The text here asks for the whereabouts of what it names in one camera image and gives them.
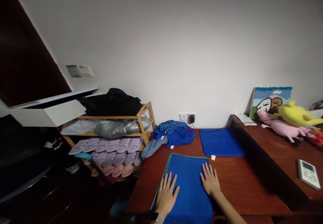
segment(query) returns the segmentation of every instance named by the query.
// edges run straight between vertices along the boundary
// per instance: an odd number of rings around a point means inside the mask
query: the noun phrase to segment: yellow plush toy
[[[302,106],[296,106],[294,100],[281,105],[278,113],[274,115],[277,117],[281,116],[284,121],[295,126],[308,127],[323,123],[323,119],[314,118],[308,109]]]

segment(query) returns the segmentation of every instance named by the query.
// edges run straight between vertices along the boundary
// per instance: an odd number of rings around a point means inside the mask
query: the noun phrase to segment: wrist
[[[212,191],[211,192],[211,194],[210,194],[214,199],[216,199],[216,198],[218,198],[218,197],[220,197],[220,196],[222,196],[223,194],[222,194],[222,192],[220,191],[220,190],[214,190],[214,191]]]
[[[167,213],[165,211],[157,208],[155,210],[155,213],[158,213],[160,215],[160,217],[163,219],[163,221],[165,221],[165,218],[167,216]]]

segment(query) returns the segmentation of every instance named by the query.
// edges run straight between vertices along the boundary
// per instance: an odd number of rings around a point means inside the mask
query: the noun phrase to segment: wooden table
[[[126,207],[127,214],[149,212],[171,153],[205,157],[199,131],[196,131],[195,139],[191,144],[182,144],[174,149],[167,149],[166,145],[162,145],[146,159]],[[221,191],[240,214],[264,216],[291,214],[289,208],[276,194],[269,193],[265,189],[250,166],[248,158],[218,156],[215,161],[212,161],[210,157],[208,159],[217,170]]]
[[[271,129],[245,126],[231,115],[231,128],[235,129],[242,142],[255,153],[255,162],[262,165],[264,181],[275,187],[276,193],[294,212],[323,213],[323,153],[306,141],[299,147],[291,146]],[[316,190],[297,177],[298,159],[316,167],[321,189]]]

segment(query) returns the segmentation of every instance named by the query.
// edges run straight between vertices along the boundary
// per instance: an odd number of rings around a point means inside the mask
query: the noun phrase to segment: charger
[[[192,123],[194,123],[195,122],[195,116],[194,115],[189,115],[188,116],[188,123],[189,124],[192,124]]]

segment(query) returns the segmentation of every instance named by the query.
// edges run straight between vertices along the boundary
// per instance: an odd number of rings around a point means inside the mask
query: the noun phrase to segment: dark wooden door
[[[8,107],[71,92],[18,0],[0,0],[0,64]]]

